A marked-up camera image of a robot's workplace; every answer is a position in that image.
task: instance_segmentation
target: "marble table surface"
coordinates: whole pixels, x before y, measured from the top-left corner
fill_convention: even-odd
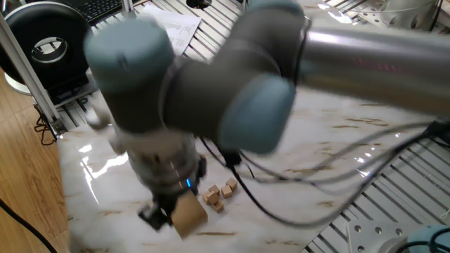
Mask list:
[[[327,10],[317,8],[320,1],[299,2],[308,7],[305,13],[312,18],[326,18],[326,22],[337,20],[334,12],[331,15]],[[299,88],[290,121],[276,153],[255,159],[288,176],[301,176],[315,164],[368,134],[401,124],[431,120],[431,117],[386,105]],[[358,150],[324,167],[314,178],[327,178],[353,170],[420,131],[423,129],[401,131],[365,143]],[[156,233],[136,215],[136,210],[151,198],[151,194],[139,183],[127,156],[116,156],[112,151],[107,135],[108,131],[99,134],[83,125],[58,140],[67,219],[74,248],[77,247],[73,252],[296,253],[327,226],[295,229],[281,225],[260,212],[238,188],[232,198],[224,200],[222,213],[217,214],[205,205],[208,223],[187,239],[182,241],[170,227]],[[232,177],[231,172],[214,161],[201,144],[197,147],[198,152],[208,158],[208,173],[200,184],[200,192],[205,192],[214,184],[222,187]],[[260,171],[253,171],[257,176],[262,176]],[[369,173],[360,171],[353,179],[328,186],[327,189],[337,190],[361,182]],[[319,219],[337,209],[349,195],[327,195],[300,184],[245,182],[267,209],[294,221]]]

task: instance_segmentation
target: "cable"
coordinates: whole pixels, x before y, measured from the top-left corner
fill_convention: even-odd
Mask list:
[[[439,246],[438,243],[436,243],[436,239],[437,239],[440,235],[442,235],[442,234],[444,234],[444,233],[448,233],[448,232],[450,232],[450,228],[444,228],[444,229],[441,229],[440,231],[437,231],[437,232],[431,237],[431,239],[430,239],[430,252],[431,252],[431,253],[437,253],[437,248],[438,248],[438,247],[439,247],[439,248],[442,248],[442,247]],[[447,252],[450,252],[450,248],[448,248],[448,247],[442,248],[442,249],[445,249]]]
[[[411,125],[407,125],[407,126],[403,126],[403,127],[411,127],[412,125],[417,125],[417,124],[411,124]],[[430,130],[430,131],[426,131],[424,133],[421,133],[413,138],[410,138],[409,140],[397,145],[396,147],[388,150],[387,152],[392,155],[394,154],[398,154],[401,151],[403,151],[404,149],[406,149],[407,147],[409,147],[411,144],[416,143],[418,141],[423,140],[424,138],[430,138],[433,136],[438,136],[440,134],[443,134],[444,132],[447,132],[448,130],[450,130],[450,124],[445,124],[441,129],[437,129],[437,130]],[[371,136],[377,136],[380,133],[376,133],[373,134]],[[340,153],[346,153],[346,150],[351,150],[352,145],[350,145],[348,148],[345,148],[343,151],[341,151]],[[312,222],[296,222],[296,221],[290,221],[287,219],[284,219],[282,217],[279,217],[273,213],[271,213],[269,210],[265,209],[259,202],[258,200],[254,197],[254,195],[250,192],[250,190],[247,188],[247,186],[245,185],[245,183],[243,182],[242,178],[240,177],[239,173],[236,171],[236,168],[231,165],[231,164],[225,164],[222,161],[220,161],[221,164],[225,164],[227,168],[229,168],[231,170],[231,172],[233,173],[233,175],[236,177],[236,180],[239,182],[239,184],[242,186],[242,188],[244,189],[244,191],[247,193],[248,197],[254,202],[254,204],[262,211],[264,212],[267,216],[271,217],[272,219],[285,224],[287,226],[292,226],[292,227],[296,227],[296,228],[313,228],[313,227],[317,227],[320,225],[323,225],[325,223],[329,223],[331,221],[333,221],[337,216],[340,215],[341,212],[343,212],[351,203],[353,203],[353,201],[355,201],[355,199],[357,199],[359,197],[359,193],[361,191],[364,190],[364,188],[366,186],[368,186],[373,179],[375,179],[378,174],[381,173],[381,171],[390,163],[391,159],[387,159],[386,161],[384,161],[380,166],[378,166],[376,169],[373,170],[373,173],[370,177],[368,177],[363,183],[360,184],[359,189],[356,190],[348,199],[347,201],[345,201],[342,205],[339,206],[339,208],[337,208],[334,212],[331,212],[329,215],[317,219],[315,221]]]
[[[349,179],[351,177],[353,177],[354,175],[357,175],[359,171],[363,171],[364,168],[368,167],[366,165],[361,165],[359,168],[357,168],[358,170],[352,170],[349,171],[345,174],[341,174],[339,176],[335,176],[329,179],[321,179],[321,180],[315,180],[315,181],[308,181],[306,180],[306,178],[313,176],[314,174],[316,174],[317,172],[321,171],[322,168],[328,166],[331,162],[334,162],[338,159],[340,159],[341,157],[343,157],[344,155],[347,155],[348,153],[350,153],[353,150],[356,150],[357,148],[359,148],[361,146],[361,144],[367,144],[370,143],[371,141],[380,138],[382,136],[385,136],[387,134],[390,133],[396,133],[399,131],[403,131],[403,130],[407,130],[407,129],[414,129],[414,128],[418,128],[418,127],[427,127],[429,126],[430,123],[426,122],[426,123],[413,123],[413,124],[406,124],[406,125],[402,125],[402,126],[397,126],[391,129],[387,129],[387,130],[383,130],[383,131],[379,131],[377,133],[371,134],[370,136],[367,136],[359,141],[357,141],[356,143],[353,143],[351,145],[348,145],[346,148],[344,148],[343,150],[341,150],[340,152],[334,154],[334,156],[322,161],[321,163],[319,163],[318,165],[316,165],[314,168],[312,168],[310,171],[311,173],[308,174],[307,176],[304,177],[287,177],[284,176],[282,174],[278,174],[270,169],[267,169],[266,167],[263,167],[260,164],[257,164],[256,162],[252,161],[249,157],[247,157],[245,154],[243,154],[242,152],[240,152],[241,156],[244,157],[244,159],[246,159],[250,164],[253,164],[254,166],[256,166],[256,168],[261,169],[262,171],[266,172],[269,175],[275,176],[278,179],[282,179],[282,180],[286,180],[286,181],[296,181],[296,182],[305,182],[305,183],[309,183],[309,184],[314,184],[314,185],[318,185],[318,184],[327,184],[327,183],[335,183],[337,181],[342,181],[345,179]]]
[[[441,147],[443,147],[443,148],[450,148],[450,145],[449,145],[449,144],[442,143],[442,142],[440,142],[440,141],[436,141],[435,139],[431,139],[431,141],[433,141],[434,143],[436,143],[437,145],[439,145],[439,146],[441,146]]]
[[[441,13],[441,7],[442,7],[442,3],[444,2],[444,0],[440,0],[438,6],[437,6],[437,13],[435,15],[435,17],[433,18],[433,21],[431,23],[431,27],[430,27],[430,32],[433,31],[433,28],[435,28],[435,25],[437,23],[437,19],[439,17],[439,14]]]
[[[34,105],[34,109],[36,109],[36,111],[39,113],[39,119],[37,119],[36,121],[36,126],[34,126],[34,131],[39,133],[42,132],[41,135],[41,144],[42,145],[51,145],[53,143],[55,143],[56,141],[56,136],[55,134],[52,132],[51,129],[49,129],[48,126],[48,122],[46,121],[45,115],[43,115],[39,109],[37,108],[37,105]],[[45,132],[46,131],[50,131],[52,136],[53,136],[53,140],[50,143],[45,143],[44,142],[44,137],[45,137]]]
[[[355,12],[355,13],[382,13],[382,12],[383,13],[399,13],[399,12],[404,12],[404,11],[417,10],[419,8],[427,6],[428,4],[431,4],[434,1],[436,1],[436,0],[430,0],[429,2],[427,2],[427,3],[425,3],[425,4],[421,5],[421,6],[417,6],[417,7],[413,7],[413,8],[406,8],[406,9],[398,10],[398,11],[354,11],[354,10],[349,10],[349,9],[346,9],[346,8],[333,7],[333,6],[325,4],[325,3],[323,3],[323,4],[326,5],[326,6],[329,6],[330,8],[334,8],[334,9],[336,9],[338,11],[351,11],[351,12]]]
[[[29,232],[33,233],[34,236],[37,237],[44,245],[45,247],[50,251],[50,253],[57,253],[56,249],[50,244],[50,242],[38,231],[36,228],[31,226],[26,220],[22,219],[18,214],[16,214],[9,206],[0,199],[0,207],[7,213],[9,216],[11,216],[13,219],[15,219],[20,225],[24,226]]]
[[[443,249],[447,252],[450,252],[450,248],[443,246],[439,243],[435,243],[436,247]],[[429,246],[429,242],[427,241],[418,241],[418,242],[408,242],[405,245],[401,246],[395,253],[402,253],[403,251],[405,251],[406,249],[410,248],[410,247],[414,247],[414,246]],[[431,253],[439,253],[441,251],[430,251]]]

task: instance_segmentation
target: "wooden block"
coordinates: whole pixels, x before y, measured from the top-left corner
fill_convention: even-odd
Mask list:
[[[219,201],[219,196],[213,192],[207,192],[206,198],[208,199],[208,202],[212,205],[216,204],[217,201]]]
[[[211,204],[210,201],[208,200],[208,197],[206,196],[208,193],[210,193],[210,191],[207,191],[206,193],[202,194],[203,201],[205,201],[206,205]]]
[[[219,200],[216,202],[216,204],[212,205],[212,208],[216,212],[220,213],[224,209],[224,203],[221,200]]]
[[[229,198],[233,195],[233,191],[231,190],[230,186],[224,186],[222,187],[222,195],[224,198]]]
[[[230,186],[231,190],[235,190],[238,187],[238,182],[235,179],[229,179],[225,184]]]
[[[208,221],[206,211],[191,191],[178,198],[170,218],[181,239]]]
[[[211,186],[210,191],[217,194],[217,197],[220,196],[220,189],[216,185]]]

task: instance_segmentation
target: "white paper document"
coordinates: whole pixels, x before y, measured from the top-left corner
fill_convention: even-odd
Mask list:
[[[164,25],[167,35],[169,35],[172,47],[176,55],[180,56],[191,42],[195,31],[202,18],[182,15],[170,11],[163,11],[160,8],[148,4],[142,11],[142,16],[151,15],[161,25]]]

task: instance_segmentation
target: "wooden floor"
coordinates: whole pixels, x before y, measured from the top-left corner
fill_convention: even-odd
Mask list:
[[[41,145],[39,118],[29,96],[5,84],[0,70],[0,198],[41,232],[58,253],[68,252],[68,220],[56,144]],[[46,133],[46,140],[51,134]],[[0,253],[48,250],[0,209]]]

